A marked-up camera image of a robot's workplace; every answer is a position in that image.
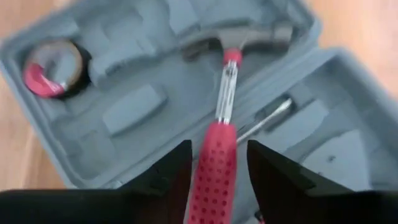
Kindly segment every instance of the tool case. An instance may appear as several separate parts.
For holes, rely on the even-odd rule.
[[[4,78],[69,188],[118,188],[183,140],[193,160],[214,120],[222,54],[187,63],[180,44],[200,30],[246,22],[291,22],[288,52],[245,56],[232,123],[238,136],[264,118],[267,105],[293,99],[293,113],[250,139],[353,190],[398,186],[397,105],[344,49],[320,49],[320,21],[294,0],[85,0],[3,42]],[[86,49],[91,83],[63,100],[24,84],[27,54],[44,40]],[[234,222],[258,210],[238,149]]]

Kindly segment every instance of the wooden surface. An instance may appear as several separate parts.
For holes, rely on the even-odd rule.
[[[0,37],[57,10],[68,0],[0,2]],[[398,97],[398,1],[307,0],[322,19],[322,46],[343,45]],[[53,165],[0,78],[0,190],[62,188]]]

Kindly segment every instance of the red electrical tape roll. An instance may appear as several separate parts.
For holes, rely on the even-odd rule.
[[[193,180],[188,223],[230,224],[236,179],[236,130],[213,123]]]
[[[64,67],[62,77],[51,77],[50,67],[69,60],[73,66]],[[89,53],[68,40],[45,42],[36,47],[28,56],[24,68],[24,83],[36,95],[43,98],[58,98],[82,87],[87,83]]]

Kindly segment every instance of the red rubber grip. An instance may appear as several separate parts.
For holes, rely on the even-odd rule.
[[[230,224],[236,179],[236,130],[213,123],[195,171],[188,223]]]

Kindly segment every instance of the tape roll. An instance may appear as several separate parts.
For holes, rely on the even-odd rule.
[[[24,82],[43,98],[75,95],[89,83],[87,50],[69,40],[52,40],[38,45],[28,56]]]

